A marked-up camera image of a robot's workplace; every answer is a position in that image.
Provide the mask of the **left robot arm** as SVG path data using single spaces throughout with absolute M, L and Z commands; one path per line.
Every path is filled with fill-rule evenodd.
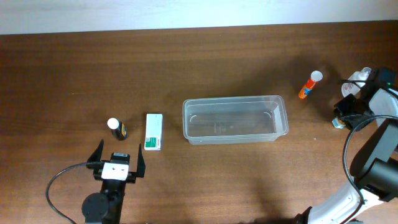
M 104 141 L 87 160 L 86 167 L 93 171 L 95 180 L 102 181 L 101 190 L 90 194 L 83 201 L 81 210 L 85 223 L 119 224 L 127 184 L 143 178 L 146 165 L 139 147 L 136 171 L 129 170 L 130 155 L 114 152 L 109 160 L 102 160 Z

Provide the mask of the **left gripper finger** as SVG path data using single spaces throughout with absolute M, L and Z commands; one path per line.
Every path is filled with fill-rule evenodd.
M 139 145 L 138 155 L 137 155 L 137 168 L 135 172 L 129 174 L 132 178 L 144 178 L 146 171 L 146 164 L 142 154 L 142 145 Z
M 101 169 L 103 162 L 101 161 L 101 155 L 103 152 L 104 140 L 102 139 L 98 147 L 94 150 L 91 156 L 87 160 L 86 168 L 88 169 Z

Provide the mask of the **orange tube white cap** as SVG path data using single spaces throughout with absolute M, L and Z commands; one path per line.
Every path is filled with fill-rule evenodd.
M 322 72 L 315 70 L 311 73 L 310 78 L 304 84 L 303 88 L 299 91 L 298 97 L 301 99 L 306 98 L 313 90 L 314 86 L 323 78 Z

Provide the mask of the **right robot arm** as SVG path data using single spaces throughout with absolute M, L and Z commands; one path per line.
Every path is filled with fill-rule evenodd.
M 339 101 L 334 114 L 350 130 L 342 155 L 348 181 L 328 200 L 298 214 L 294 223 L 354 223 L 360 213 L 397 197 L 397 160 L 391 157 L 397 149 L 397 87 L 366 85 L 360 98 L 349 94 Z M 347 164 L 353 134 L 373 121 L 378 128 Z

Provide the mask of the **small jar gold lid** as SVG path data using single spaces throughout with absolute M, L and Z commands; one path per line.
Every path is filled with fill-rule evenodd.
M 335 117 L 335 118 L 332 120 L 332 125 L 333 125 L 335 128 L 338 128 L 338 129 L 343 129 L 343 128 L 345 127 L 345 123 L 342 122 L 342 121 L 340 121 L 339 118 L 337 118 L 337 117 Z

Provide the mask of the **white spray bottle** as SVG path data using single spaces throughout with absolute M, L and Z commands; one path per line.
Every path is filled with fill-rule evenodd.
M 343 97 L 346 97 L 349 94 L 356 95 L 359 93 L 361 88 L 365 86 L 371 71 L 371 68 L 364 67 L 362 70 L 354 72 L 347 79 L 347 82 L 343 83 L 341 86 L 341 93 Z

